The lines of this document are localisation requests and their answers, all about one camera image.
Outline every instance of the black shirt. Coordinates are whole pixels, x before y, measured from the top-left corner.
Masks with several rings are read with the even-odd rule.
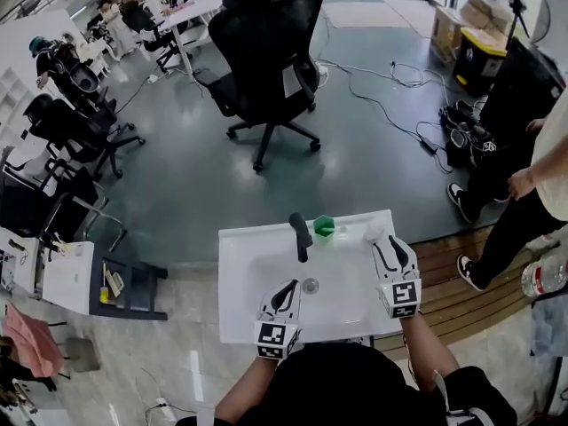
[[[446,378],[446,388],[453,410],[477,406],[497,426],[517,424],[515,411],[481,369],[455,371]],[[195,424],[194,418],[186,418],[177,426]],[[262,403],[246,412],[238,424],[446,426],[446,404],[438,389],[425,393],[406,385],[398,366],[376,349],[355,343],[316,343],[280,364]],[[215,426],[225,425],[215,421]]]
[[[79,60],[73,54],[74,47],[71,44],[63,43],[60,47],[49,52],[41,52],[35,61],[35,69],[39,77],[43,73],[49,73],[51,79],[56,80],[59,77],[58,63],[69,70],[71,67],[79,63]]]

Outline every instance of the pink cloth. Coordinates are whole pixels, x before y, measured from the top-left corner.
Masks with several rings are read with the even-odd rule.
[[[47,322],[32,319],[8,304],[4,334],[14,341],[20,364],[29,368],[34,377],[51,377],[61,371],[63,355]]]

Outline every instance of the drain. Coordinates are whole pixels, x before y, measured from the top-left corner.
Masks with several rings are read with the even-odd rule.
[[[302,283],[302,290],[308,295],[315,294],[320,290],[320,283],[315,278],[308,278]]]

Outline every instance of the person's hand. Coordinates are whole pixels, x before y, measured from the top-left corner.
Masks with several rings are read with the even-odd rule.
[[[39,90],[41,90],[43,87],[45,87],[45,85],[47,85],[47,81],[48,81],[48,80],[49,80],[49,77],[48,77],[48,76],[40,75],[40,76],[37,78],[37,81],[36,81],[36,83],[37,83],[37,88],[38,88]]]
[[[527,125],[526,132],[540,132],[546,120],[546,118],[535,118]]]
[[[536,182],[531,168],[521,169],[509,179],[509,193],[511,198],[516,201],[521,197],[525,197],[535,187]]]

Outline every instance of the mat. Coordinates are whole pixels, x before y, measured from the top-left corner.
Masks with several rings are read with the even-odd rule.
[[[432,37],[436,9],[420,0],[384,0],[422,38]]]
[[[383,3],[343,2],[324,4],[323,9],[335,28],[404,27],[410,28],[396,11]]]

